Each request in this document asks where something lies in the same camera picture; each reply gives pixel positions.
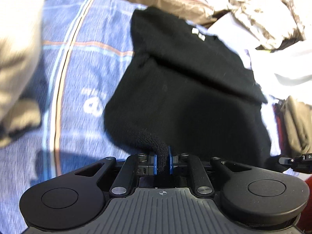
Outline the black knitted garment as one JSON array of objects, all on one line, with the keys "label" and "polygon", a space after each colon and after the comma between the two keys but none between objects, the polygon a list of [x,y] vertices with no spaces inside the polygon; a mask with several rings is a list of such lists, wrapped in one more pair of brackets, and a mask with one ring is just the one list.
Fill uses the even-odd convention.
[{"label": "black knitted garment", "polygon": [[155,7],[134,11],[131,37],[134,56],[104,111],[116,144],[155,153],[159,172],[170,151],[268,168],[267,100],[236,53]]}]

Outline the olive folded garment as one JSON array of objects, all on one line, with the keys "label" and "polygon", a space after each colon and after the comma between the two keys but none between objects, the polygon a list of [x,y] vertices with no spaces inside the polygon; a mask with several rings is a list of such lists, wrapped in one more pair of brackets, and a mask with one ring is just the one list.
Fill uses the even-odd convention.
[{"label": "olive folded garment", "polygon": [[281,112],[291,157],[311,153],[311,105],[289,96]]}]

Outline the white garment at right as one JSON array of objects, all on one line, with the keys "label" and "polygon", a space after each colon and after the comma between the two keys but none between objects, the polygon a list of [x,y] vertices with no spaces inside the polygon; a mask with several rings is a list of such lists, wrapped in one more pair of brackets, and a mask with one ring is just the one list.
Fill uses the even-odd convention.
[{"label": "white garment at right", "polygon": [[249,50],[255,81],[265,95],[311,105],[311,40],[273,53]]}]

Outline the blue plaid bed sheet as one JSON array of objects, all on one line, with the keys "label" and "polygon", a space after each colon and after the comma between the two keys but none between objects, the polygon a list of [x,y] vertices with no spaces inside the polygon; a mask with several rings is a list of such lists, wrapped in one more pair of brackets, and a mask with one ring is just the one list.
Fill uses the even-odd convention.
[{"label": "blue plaid bed sheet", "polygon": [[[27,228],[19,201],[28,188],[107,156],[124,160],[142,152],[112,140],[104,111],[134,56],[132,15],[147,8],[125,0],[45,0],[41,57],[22,94],[38,102],[41,123],[1,149],[1,233]],[[210,28],[185,22],[216,36],[252,71],[250,34],[230,14]],[[263,95],[271,142],[266,169],[283,172],[272,101]]]}]

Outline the beige patterned crumpled duvet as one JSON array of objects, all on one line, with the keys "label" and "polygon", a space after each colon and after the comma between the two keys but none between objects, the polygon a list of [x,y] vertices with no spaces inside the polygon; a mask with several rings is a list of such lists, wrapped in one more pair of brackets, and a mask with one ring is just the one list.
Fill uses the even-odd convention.
[{"label": "beige patterned crumpled duvet", "polygon": [[311,35],[309,0],[205,0],[215,12],[228,10],[269,50],[286,39]]}]

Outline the grey cloth at left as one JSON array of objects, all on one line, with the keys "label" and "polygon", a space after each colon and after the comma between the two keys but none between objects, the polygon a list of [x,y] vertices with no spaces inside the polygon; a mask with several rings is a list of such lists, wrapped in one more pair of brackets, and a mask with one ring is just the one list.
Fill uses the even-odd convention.
[{"label": "grey cloth at left", "polygon": [[1,147],[39,126],[39,104],[22,94],[41,54],[44,0],[1,0]]}]

